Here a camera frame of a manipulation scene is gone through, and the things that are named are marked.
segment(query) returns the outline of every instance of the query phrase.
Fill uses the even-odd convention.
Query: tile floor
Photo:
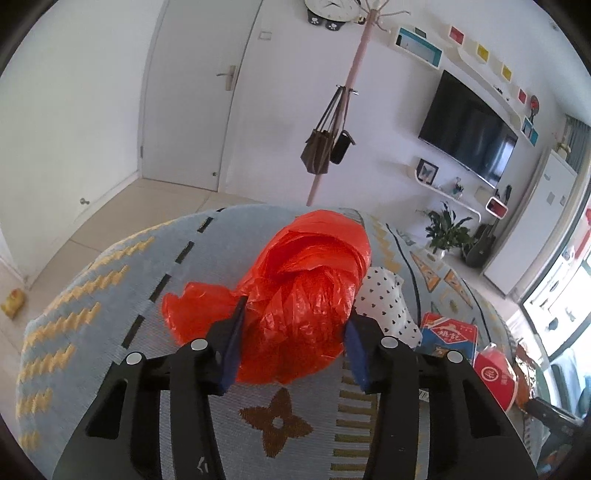
[[[244,203],[257,202],[235,195],[140,179],[82,225],[43,270],[27,293],[27,304],[17,318],[9,320],[0,312],[0,414],[11,431],[16,433],[14,385],[25,326],[43,311],[82,268],[104,249],[135,232],[190,213]],[[516,329],[518,337],[529,338],[527,323],[524,326],[525,319],[522,321],[519,318],[521,311],[515,303],[502,298],[492,284],[458,258],[448,257],[446,262],[495,306],[501,316]],[[0,297],[18,286],[18,281],[0,265]]]

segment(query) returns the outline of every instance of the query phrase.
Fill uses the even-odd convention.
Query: wooden coat rack
[[[345,113],[345,102],[347,101],[347,92],[353,89],[355,85],[355,80],[357,79],[357,74],[359,73],[359,68],[361,67],[361,63],[363,62],[363,57],[365,57],[365,52],[367,51],[369,40],[371,39],[371,32],[376,25],[380,30],[388,31],[385,29],[381,24],[380,20],[383,17],[391,17],[394,15],[399,14],[408,14],[411,13],[408,10],[401,10],[398,12],[394,12],[391,14],[382,14],[382,9],[388,5],[390,0],[385,0],[382,3],[382,0],[375,0],[373,8],[369,6],[368,0],[365,0],[365,5],[367,9],[365,9],[361,4],[359,5],[361,10],[363,10],[367,14],[367,20],[365,23],[365,28],[363,29],[363,34],[361,35],[361,40],[359,42],[359,46],[357,47],[357,52],[355,53],[355,58],[353,59],[353,64],[349,70],[349,75],[347,76],[347,81],[345,83],[344,95],[341,95],[339,105],[337,107],[337,117],[333,126],[333,137],[337,138],[340,127],[343,123],[343,115]],[[314,181],[312,182],[312,188],[310,189],[310,193],[308,195],[308,201],[306,202],[307,206],[312,205],[314,203],[314,197],[316,197],[316,192],[318,191],[318,186],[320,185],[320,178],[322,174],[314,175]]]

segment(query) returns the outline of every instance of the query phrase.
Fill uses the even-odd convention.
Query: brown flower pattern
[[[291,397],[286,388],[275,394],[268,407],[243,408],[240,416],[252,428],[262,430],[262,445],[270,458],[283,450],[288,438],[301,438],[313,432],[305,420],[291,411]]]

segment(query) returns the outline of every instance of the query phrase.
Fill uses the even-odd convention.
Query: white refrigerator
[[[545,162],[527,206],[514,222],[483,273],[505,295],[509,294],[538,256],[556,226],[573,188],[576,172],[554,150]]]

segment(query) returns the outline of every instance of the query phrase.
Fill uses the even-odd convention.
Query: television
[[[517,143],[517,134],[486,104],[448,71],[418,137],[453,157],[496,187]]]

